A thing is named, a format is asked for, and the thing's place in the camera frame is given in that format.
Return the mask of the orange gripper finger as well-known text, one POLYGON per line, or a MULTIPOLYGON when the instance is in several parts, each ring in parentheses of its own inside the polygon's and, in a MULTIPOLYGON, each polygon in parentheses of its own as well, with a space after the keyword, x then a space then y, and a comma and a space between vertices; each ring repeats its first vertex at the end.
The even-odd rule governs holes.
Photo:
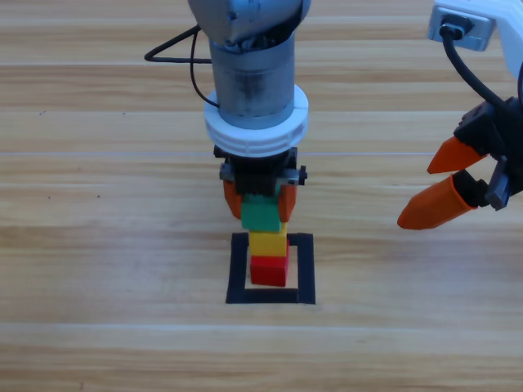
POLYGON ((235 183, 231 181, 222 181, 225 200, 230 208, 232 215, 240 220, 242 211, 242 195, 236 192, 235 183))
POLYGON ((485 154, 477 153, 470 145, 466 145, 456 136, 452 136, 440 146, 432 158, 427 172, 437 174, 461 171, 484 157, 485 154))
POLYGON ((485 207, 488 185, 466 170, 458 171, 414 195, 401 212, 402 229, 434 229, 478 207, 485 207))
POLYGON ((281 185, 279 188, 278 208, 282 223, 288 223, 297 201, 297 186, 281 185))

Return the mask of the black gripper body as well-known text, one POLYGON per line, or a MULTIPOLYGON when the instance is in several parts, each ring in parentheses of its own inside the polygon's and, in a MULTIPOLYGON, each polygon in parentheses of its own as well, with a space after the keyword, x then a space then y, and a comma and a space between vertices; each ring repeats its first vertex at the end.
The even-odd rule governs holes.
POLYGON ((283 153, 262 158, 233 155, 220 149, 213 150, 216 158, 223 158, 219 177, 234 185, 237 194, 276 196, 281 185, 304 185, 307 179, 305 166, 297 167, 297 147, 283 153))
POLYGON ((475 180, 466 171, 468 163, 454 169, 454 188, 469 207, 490 205, 498 211, 522 191, 522 108, 515 97, 505 104, 506 113, 488 102, 478 105, 463 115, 454 131, 479 158, 489 155, 497 161, 490 182, 475 180))

